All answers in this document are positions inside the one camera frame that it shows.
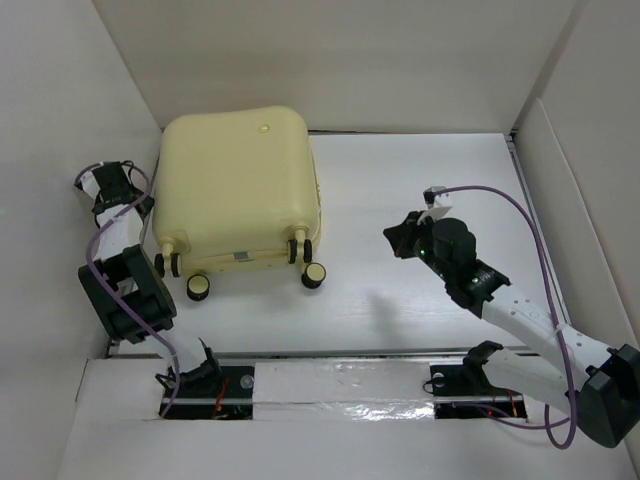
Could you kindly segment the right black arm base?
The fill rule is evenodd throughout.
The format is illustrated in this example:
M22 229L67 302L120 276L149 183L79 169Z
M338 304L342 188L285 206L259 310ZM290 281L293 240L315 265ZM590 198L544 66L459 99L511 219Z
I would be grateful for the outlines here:
M462 364L431 364L430 378L422 388L434 398L434 415L438 420L527 418L520 393L474 382Z

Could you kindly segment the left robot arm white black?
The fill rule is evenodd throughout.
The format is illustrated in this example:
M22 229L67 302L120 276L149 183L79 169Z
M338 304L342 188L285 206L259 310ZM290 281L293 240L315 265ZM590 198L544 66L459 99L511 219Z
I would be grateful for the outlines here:
M152 213L151 181L138 188L131 178L141 169L131 161L86 167L74 186L93 201L97 232L86 247L78 278L109 337L130 344L149 343L170 363L158 379L181 394L216 394L223 372L212 349L174 326L176 305L163 282L164 258L151 259L143 233Z

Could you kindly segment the yellow hard-shell suitcase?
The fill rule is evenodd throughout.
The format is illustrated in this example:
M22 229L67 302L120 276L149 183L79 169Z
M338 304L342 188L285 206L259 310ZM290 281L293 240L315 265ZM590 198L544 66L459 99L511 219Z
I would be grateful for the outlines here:
M327 277L317 260L322 207L307 125L285 106L188 114L161 138L152 232L161 275L202 301L213 274L294 265L307 289Z

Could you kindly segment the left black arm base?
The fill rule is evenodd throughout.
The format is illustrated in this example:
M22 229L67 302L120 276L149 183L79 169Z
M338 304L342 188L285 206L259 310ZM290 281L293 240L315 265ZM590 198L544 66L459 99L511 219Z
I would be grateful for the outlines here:
M253 418L253 365L223 365L220 379L208 384L181 387L177 398L170 403L173 392L173 372L157 374L163 387L159 415L167 420L251 420Z

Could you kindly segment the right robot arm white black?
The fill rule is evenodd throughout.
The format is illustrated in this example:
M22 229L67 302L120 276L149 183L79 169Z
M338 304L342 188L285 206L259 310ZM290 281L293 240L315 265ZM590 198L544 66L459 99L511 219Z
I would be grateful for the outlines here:
M639 422L639 351L593 339L548 311L478 259L476 238L455 218L412 211L384 229L394 255L417 258L444 283L459 307L514 336L543 358L530 365L496 342L484 341L464 359L462 381L474 393L515 390L566 414L595 443L613 448Z

